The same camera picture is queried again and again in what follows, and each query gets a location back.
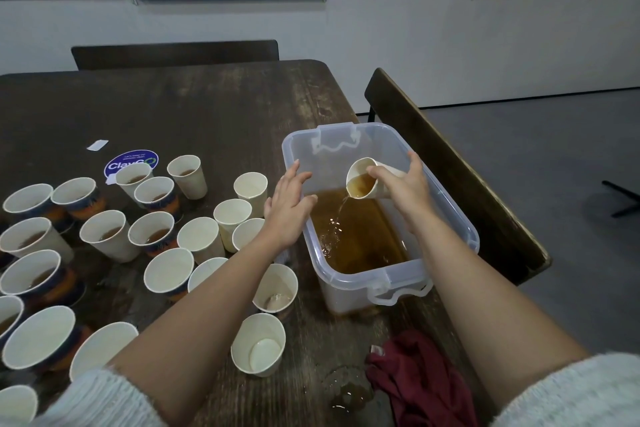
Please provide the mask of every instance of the dark wooden tabletop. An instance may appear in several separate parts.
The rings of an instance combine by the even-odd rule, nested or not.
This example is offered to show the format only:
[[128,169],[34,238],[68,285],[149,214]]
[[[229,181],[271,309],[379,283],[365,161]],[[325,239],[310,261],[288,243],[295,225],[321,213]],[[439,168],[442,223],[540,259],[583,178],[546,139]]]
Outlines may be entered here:
[[[109,206],[123,210],[130,223],[142,210],[116,185],[106,185],[103,175],[105,164],[120,153],[155,151],[156,176],[167,175],[166,164],[176,156],[202,159],[209,193],[200,201],[183,198],[183,225],[196,216],[211,216],[216,204],[235,197],[233,182],[243,172],[264,173],[271,194],[285,171],[281,144],[288,133],[357,122],[327,66],[313,60],[5,75],[0,77],[0,105],[1,199],[32,183],[56,186],[89,176],[98,181]],[[86,149],[98,139],[109,142],[96,152]],[[65,238],[76,249],[72,267],[88,284],[73,308],[81,322],[97,329],[129,321],[142,331],[169,307],[145,289],[146,256],[114,264],[84,246],[77,229]],[[364,358],[370,345],[381,345],[407,328],[422,330],[436,342],[471,388],[479,420],[489,422],[494,407],[435,290],[423,299],[336,318],[324,306],[303,238],[288,255],[300,290],[285,323],[287,345],[279,369],[268,378],[253,378],[238,372],[228,358],[212,379],[195,424],[393,425],[384,395],[351,414],[336,408],[336,399],[343,385],[368,386]],[[0,387],[18,383],[32,384],[44,408],[66,388],[68,376],[0,373]]]

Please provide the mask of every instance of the plastic storage box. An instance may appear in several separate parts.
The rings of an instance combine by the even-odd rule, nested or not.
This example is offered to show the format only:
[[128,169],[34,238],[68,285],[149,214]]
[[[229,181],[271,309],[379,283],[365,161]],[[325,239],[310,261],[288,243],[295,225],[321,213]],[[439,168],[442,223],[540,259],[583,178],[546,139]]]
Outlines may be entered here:
[[[289,167],[300,159],[300,172],[313,171],[303,186],[304,194],[344,187],[351,164],[362,157],[409,170],[407,152],[411,150],[402,137],[382,123],[336,123],[311,130],[295,131],[282,142],[284,162]],[[480,248],[476,229],[460,211],[447,191],[424,167],[437,212],[474,252]],[[406,294],[425,296],[433,286],[420,256],[420,247],[404,226],[403,218],[390,199],[380,199],[381,206],[406,247],[408,262],[356,274],[343,274],[332,269],[324,259],[313,222],[303,230],[311,261],[328,309],[334,314],[347,314],[371,305],[394,305]]]

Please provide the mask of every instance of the gray floor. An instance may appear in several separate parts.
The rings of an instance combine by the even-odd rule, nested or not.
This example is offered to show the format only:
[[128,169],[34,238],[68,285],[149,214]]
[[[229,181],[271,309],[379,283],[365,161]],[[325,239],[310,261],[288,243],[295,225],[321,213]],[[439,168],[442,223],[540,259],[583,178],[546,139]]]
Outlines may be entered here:
[[632,203],[601,184],[640,193],[640,90],[425,111],[553,256],[522,290],[593,352],[640,353],[640,213],[611,218]]

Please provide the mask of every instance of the round blue sticker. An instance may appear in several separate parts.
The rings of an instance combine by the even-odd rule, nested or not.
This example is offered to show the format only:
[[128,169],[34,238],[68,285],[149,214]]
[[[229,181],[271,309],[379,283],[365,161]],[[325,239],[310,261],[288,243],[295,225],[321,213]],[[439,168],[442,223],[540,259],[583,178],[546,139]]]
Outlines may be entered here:
[[158,160],[158,155],[151,150],[130,150],[112,158],[109,164],[104,166],[104,176],[107,178],[108,184],[113,184],[115,183],[115,173],[123,167],[136,162],[146,162],[153,169],[158,164]]

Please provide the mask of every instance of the forearm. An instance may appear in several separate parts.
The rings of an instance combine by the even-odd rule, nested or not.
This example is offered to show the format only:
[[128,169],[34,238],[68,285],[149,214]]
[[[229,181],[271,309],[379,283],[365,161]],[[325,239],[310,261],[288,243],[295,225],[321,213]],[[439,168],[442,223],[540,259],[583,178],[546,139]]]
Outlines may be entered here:
[[427,268],[476,372],[499,407],[588,352],[434,213],[414,226]]
[[195,415],[278,251],[259,235],[111,362],[169,423],[184,425]]

